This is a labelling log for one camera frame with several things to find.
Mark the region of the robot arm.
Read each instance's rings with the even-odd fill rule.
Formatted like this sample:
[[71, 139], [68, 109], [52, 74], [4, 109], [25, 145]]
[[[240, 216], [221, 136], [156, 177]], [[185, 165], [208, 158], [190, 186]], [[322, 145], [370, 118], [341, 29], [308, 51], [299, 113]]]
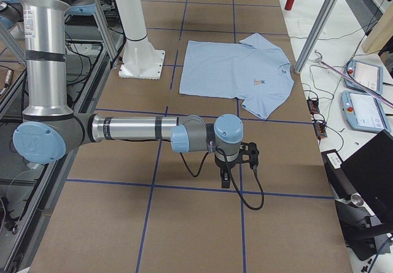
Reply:
[[93, 15], [96, 0], [17, 0], [23, 9], [29, 104], [14, 131], [14, 146], [28, 161], [48, 164], [71, 150], [102, 140], [168, 141], [178, 153], [212, 153], [222, 187], [234, 184], [232, 168], [245, 153], [243, 123], [232, 115], [206, 123], [188, 117], [102, 117], [75, 113], [66, 83], [66, 14]]

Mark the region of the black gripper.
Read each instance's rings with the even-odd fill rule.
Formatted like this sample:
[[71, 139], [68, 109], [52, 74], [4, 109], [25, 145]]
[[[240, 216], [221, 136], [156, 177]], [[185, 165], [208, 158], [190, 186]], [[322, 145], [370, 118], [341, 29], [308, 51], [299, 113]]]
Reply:
[[220, 169], [221, 188], [230, 188], [229, 171], [236, 165], [241, 163], [240, 153], [235, 153], [230, 156], [224, 156], [219, 152], [214, 153], [214, 161]]

